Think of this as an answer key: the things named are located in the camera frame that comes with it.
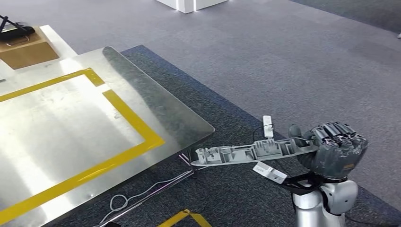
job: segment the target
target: black cable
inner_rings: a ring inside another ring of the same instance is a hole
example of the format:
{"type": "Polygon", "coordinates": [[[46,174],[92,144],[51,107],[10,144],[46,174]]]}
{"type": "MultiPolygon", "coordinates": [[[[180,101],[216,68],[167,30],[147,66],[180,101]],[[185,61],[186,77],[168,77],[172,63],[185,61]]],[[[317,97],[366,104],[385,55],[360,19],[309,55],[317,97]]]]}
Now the black cable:
{"type": "Polygon", "coordinates": [[[371,223],[371,222],[358,221],[358,220],[350,218],[348,215],[345,215],[345,218],[347,218],[350,221],[356,222],[356,223],[370,225],[370,226],[376,226],[376,227],[399,227],[399,225],[377,224],[377,223],[371,223]]]}
{"type": "Polygon", "coordinates": [[[274,124],[266,124],[266,125],[263,125],[263,126],[261,126],[261,127],[257,127],[255,130],[253,130],[253,133],[252,133],[252,140],[253,140],[253,142],[256,141],[256,140],[255,140],[255,132],[256,132],[256,130],[258,130],[258,129],[260,129],[260,128],[264,128],[264,127],[269,126],[269,125],[271,125],[272,128],[274,127],[274,124]]]}

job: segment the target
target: cardboard box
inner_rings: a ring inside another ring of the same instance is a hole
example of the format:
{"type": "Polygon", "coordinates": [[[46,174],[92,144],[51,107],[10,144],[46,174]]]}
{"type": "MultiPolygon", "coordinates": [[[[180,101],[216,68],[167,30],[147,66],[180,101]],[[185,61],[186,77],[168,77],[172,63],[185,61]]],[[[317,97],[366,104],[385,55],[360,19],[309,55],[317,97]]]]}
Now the cardboard box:
{"type": "Polygon", "coordinates": [[[0,59],[11,68],[16,70],[59,58],[46,35],[39,27],[34,28],[36,32],[29,36],[30,40],[27,42],[12,46],[8,46],[6,42],[0,42],[0,59]]]}

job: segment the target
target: gray carpet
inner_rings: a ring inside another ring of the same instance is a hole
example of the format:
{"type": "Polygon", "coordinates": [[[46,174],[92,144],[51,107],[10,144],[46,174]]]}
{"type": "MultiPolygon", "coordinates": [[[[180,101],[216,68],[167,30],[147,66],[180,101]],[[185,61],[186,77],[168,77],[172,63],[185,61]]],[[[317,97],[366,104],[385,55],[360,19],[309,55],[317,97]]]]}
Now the gray carpet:
{"type": "MultiPolygon", "coordinates": [[[[210,147],[221,144],[249,143],[252,131],[261,122],[215,92],[209,90],[181,70],[166,62],[144,46],[122,52],[155,81],[182,100],[215,128],[215,136],[200,144],[210,147]]],[[[257,139],[262,138],[258,131],[257,139]]],[[[282,135],[275,133],[275,138],[282,135]]],[[[268,162],[287,169],[291,175],[305,173],[295,159],[268,162]]],[[[253,164],[210,167],[129,212],[116,223],[123,227],[153,227],[175,213],[190,209],[200,213],[213,227],[292,227],[294,211],[288,191],[252,171],[253,164]]],[[[176,156],[123,182],[69,213],[47,227],[91,227],[109,212],[109,200],[116,194],[133,196],[157,181],[172,178],[188,166],[176,156]]],[[[349,215],[373,223],[400,223],[401,212],[384,203],[366,189],[360,194],[349,215]]],[[[113,205],[119,207],[122,201],[113,205]]],[[[363,227],[347,221],[350,227],[363,227]]],[[[190,218],[177,227],[198,226],[190,218]]]]}
{"type": "Polygon", "coordinates": [[[78,53],[144,44],[254,117],[272,115],[281,134],[291,123],[355,125],[371,143],[350,177],[401,210],[395,33],[288,0],[233,0],[188,15],[154,0],[16,0],[0,9],[50,24],[78,53]]]}
{"type": "Polygon", "coordinates": [[[393,32],[401,32],[399,0],[291,0],[393,32]]]}

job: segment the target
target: stainless steel table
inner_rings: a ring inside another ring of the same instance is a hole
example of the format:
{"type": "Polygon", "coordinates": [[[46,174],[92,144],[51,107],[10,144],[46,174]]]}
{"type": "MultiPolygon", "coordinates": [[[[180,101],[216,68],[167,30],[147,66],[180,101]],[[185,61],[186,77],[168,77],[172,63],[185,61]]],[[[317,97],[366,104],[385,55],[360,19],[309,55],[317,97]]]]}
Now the stainless steel table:
{"type": "Polygon", "coordinates": [[[214,132],[111,47],[6,76],[0,110],[5,227],[42,226],[214,132]]]}

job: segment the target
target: yellow tape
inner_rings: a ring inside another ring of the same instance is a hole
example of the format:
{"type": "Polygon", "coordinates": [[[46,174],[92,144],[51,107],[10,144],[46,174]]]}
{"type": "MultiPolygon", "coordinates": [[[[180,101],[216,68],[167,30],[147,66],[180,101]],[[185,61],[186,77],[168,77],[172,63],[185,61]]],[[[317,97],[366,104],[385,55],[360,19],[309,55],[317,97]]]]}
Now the yellow tape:
{"type": "MultiPolygon", "coordinates": [[[[0,102],[66,81],[80,75],[85,75],[96,87],[105,83],[91,68],[89,68],[0,96],[0,102]]],[[[16,217],[44,204],[45,202],[54,199],[57,196],[60,196],[164,143],[163,139],[159,137],[148,125],[146,125],[146,123],[143,122],[143,120],[137,116],[114,91],[110,89],[103,92],[103,95],[117,109],[117,111],[121,113],[128,123],[143,137],[144,142],[39,194],[1,210],[0,225],[15,219],[16,217]]]]}
{"type": "Polygon", "coordinates": [[[171,218],[169,218],[167,221],[163,222],[158,227],[171,227],[171,226],[177,224],[182,219],[184,219],[189,214],[190,214],[189,210],[180,211],[177,214],[175,214],[174,216],[172,216],[171,218]]]}
{"type": "Polygon", "coordinates": [[[198,223],[200,227],[212,227],[209,224],[209,222],[207,222],[206,219],[203,218],[202,215],[197,213],[192,213],[188,209],[178,212],[177,214],[169,218],[167,221],[163,222],[158,227],[172,227],[173,225],[177,224],[179,221],[181,221],[188,215],[190,215],[198,223]]]}

